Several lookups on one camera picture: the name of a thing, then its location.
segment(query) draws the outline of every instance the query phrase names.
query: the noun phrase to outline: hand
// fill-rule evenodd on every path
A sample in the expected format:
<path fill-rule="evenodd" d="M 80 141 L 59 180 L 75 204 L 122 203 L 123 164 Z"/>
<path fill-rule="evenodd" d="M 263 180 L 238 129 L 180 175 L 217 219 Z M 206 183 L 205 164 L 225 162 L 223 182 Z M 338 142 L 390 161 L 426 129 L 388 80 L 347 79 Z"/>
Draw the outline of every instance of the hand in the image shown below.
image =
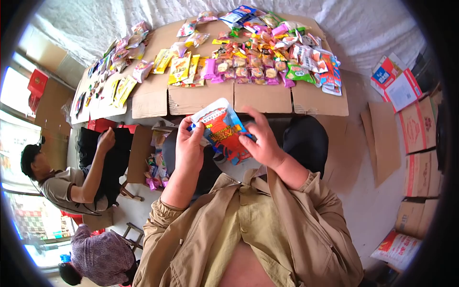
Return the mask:
<path fill-rule="evenodd" d="M 115 132 L 112 128 L 108 128 L 97 143 L 97 150 L 106 154 L 115 145 Z"/>
<path fill-rule="evenodd" d="M 204 134 L 204 125 L 199 122 L 191 134 L 187 130 L 190 124 L 190 117 L 186 117 L 179 125 L 175 146 L 174 174 L 199 174 L 204 162 L 204 147 L 199 144 Z"/>
<path fill-rule="evenodd" d="M 255 119 L 256 124 L 248 123 L 245 128 L 257 137 L 257 141 L 254 142 L 245 135 L 240 135 L 239 141 L 259 163 L 276 169 L 284 162 L 287 154 L 277 145 L 268 120 L 253 107 L 244 106 L 242 110 Z"/>

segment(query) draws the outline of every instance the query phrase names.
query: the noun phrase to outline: white cloth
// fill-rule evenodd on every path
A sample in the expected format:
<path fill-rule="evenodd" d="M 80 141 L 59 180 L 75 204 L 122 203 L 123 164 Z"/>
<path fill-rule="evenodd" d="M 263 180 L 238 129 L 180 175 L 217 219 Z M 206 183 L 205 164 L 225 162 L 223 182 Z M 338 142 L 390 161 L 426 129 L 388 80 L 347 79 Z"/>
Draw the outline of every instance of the white cloth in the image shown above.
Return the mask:
<path fill-rule="evenodd" d="M 89 66 L 115 38 L 130 34 L 140 20 L 158 28 L 201 11 L 230 11 L 241 4 L 315 19 L 341 68 L 363 75 L 370 75 L 379 59 L 391 52 L 412 68 L 425 46 L 400 0 L 47 0 L 31 24 Z"/>

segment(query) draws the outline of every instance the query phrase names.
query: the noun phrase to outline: table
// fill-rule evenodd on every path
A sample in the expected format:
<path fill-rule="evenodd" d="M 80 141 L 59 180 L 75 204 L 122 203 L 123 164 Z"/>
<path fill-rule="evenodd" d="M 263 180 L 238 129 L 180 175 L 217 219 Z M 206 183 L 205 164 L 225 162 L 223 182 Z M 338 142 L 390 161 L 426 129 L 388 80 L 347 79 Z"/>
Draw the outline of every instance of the table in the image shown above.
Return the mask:
<path fill-rule="evenodd" d="M 331 51 L 324 32 L 313 19 L 286 14 L 280 14 L 280 16 L 286 20 L 298 21 L 310 26 L 312 29 L 309 32 L 314 36 L 319 36 L 322 39 L 323 48 Z M 160 49 L 168 48 L 176 41 L 185 41 L 186 37 L 176 38 L 176 33 L 184 23 L 195 19 L 196 17 L 190 17 L 154 30 L 149 36 L 151 39 L 143 59 L 152 62 Z M 210 33 L 209 39 L 204 44 L 198 48 L 193 46 L 189 48 L 193 55 L 200 54 L 201 56 L 211 56 L 212 51 L 219 48 L 219 45 L 212 44 L 212 39 L 215 39 L 220 31 L 229 31 L 228 26 L 220 20 L 198 24 L 196 29 L 200 33 Z M 245 36 L 237 39 L 238 42 L 246 40 L 248 38 Z M 132 65 L 125 68 L 123 73 L 115 73 L 110 76 L 105 87 L 109 87 L 116 79 L 132 74 L 138 62 L 139 60 L 135 60 Z M 78 85 L 73 106 L 78 96 L 88 88 L 91 81 L 94 81 L 94 79 L 87 79 L 87 71 L 88 69 L 85 70 Z M 168 86 L 168 75 L 169 69 L 165 74 L 151 74 L 144 83 L 136 85 L 130 96 L 132 97 L 132 118 L 193 114 L 220 97 L 226 98 L 236 112 L 242 112 L 243 105 L 251 105 L 264 113 L 349 115 L 344 85 L 342 96 L 326 94 L 320 88 L 304 81 L 297 81 L 295 87 L 285 88 L 282 81 L 279 85 L 268 86 L 236 84 L 234 81 L 212 84 L 210 80 L 206 80 L 206 84 L 202 87 L 182 88 Z M 110 89 L 104 89 L 101 96 L 110 99 L 109 93 Z M 82 108 L 78 119 L 72 116 L 72 123 L 87 121 L 89 116 L 91 119 L 97 119 L 124 114 L 126 110 L 127 104 L 116 109 L 113 106 L 107 107 L 104 100 L 95 101 L 93 99 L 89 107 Z"/>

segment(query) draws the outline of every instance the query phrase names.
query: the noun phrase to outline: floor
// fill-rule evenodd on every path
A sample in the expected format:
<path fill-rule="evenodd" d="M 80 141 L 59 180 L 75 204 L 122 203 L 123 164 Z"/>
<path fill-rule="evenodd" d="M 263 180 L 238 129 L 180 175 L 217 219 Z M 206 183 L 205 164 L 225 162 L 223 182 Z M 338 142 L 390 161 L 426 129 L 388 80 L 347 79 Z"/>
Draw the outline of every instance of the floor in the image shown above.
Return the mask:
<path fill-rule="evenodd" d="M 329 135 L 329 156 L 325 166 L 324 180 L 342 200 L 347 226 L 351 233 L 354 246 L 360 255 L 364 269 L 372 269 L 381 262 L 369 256 L 378 247 L 387 233 L 393 228 L 399 204 L 403 199 L 403 183 L 405 161 L 399 170 L 396 170 L 384 183 L 375 188 L 373 170 L 370 163 L 369 150 L 364 136 L 364 129 L 360 120 L 360 112 L 367 107 L 369 101 L 382 101 L 381 96 L 369 85 L 369 79 L 360 74 L 342 71 L 342 81 L 346 85 L 349 116 L 328 117 L 317 116 L 325 126 Z M 131 124 L 129 115 L 126 118 L 113 118 L 116 121 L 125 121 Z M 157 118 L 143 119 L 140 124 L 153 125 Z M 396 117 L 400 154 L 404 154 L 403 135 L 400 121 Z M 283 125 L 287 121 L 278 119 L 271 121 L 274 125 Z M 75 136 L 77 129 L 73 129 L 69 142 L 67 163 L 77 166 Z M 259 163 L 249 160 L 237 167 L 225 162 L 218 165 L 221 170 L 237 180 L 242 180 L 246 169 L 257 168 Z M 126 223 L 131 222 L 141 227 L 145 224 L 151 210 L 151 203 L 157 200 L 161 193 L 150 191 L 140 184 L 128 184 L 127 189 L 138 196 L 144 197 L 144 202 L 125 198 L 118 198 L 119 207 L 114 211 L 114 226 L 118 233 L 123 234 Z M 141 250 L 136 250 L 140 258 Z"/>

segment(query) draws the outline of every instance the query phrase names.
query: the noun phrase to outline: black cap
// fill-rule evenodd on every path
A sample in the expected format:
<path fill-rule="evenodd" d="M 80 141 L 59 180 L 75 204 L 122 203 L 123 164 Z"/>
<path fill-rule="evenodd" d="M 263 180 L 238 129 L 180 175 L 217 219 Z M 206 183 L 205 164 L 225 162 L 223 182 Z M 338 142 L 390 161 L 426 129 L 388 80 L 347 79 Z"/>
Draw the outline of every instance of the black cap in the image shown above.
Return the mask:
<path fill-rule="evenodd" d="M 34 177 L 30 164 L 35 161 L 35 156 L 40 153 L 40 150 L 41 145 L 26 145 L 21 153 L 21 170 L 30 178 Z"/>

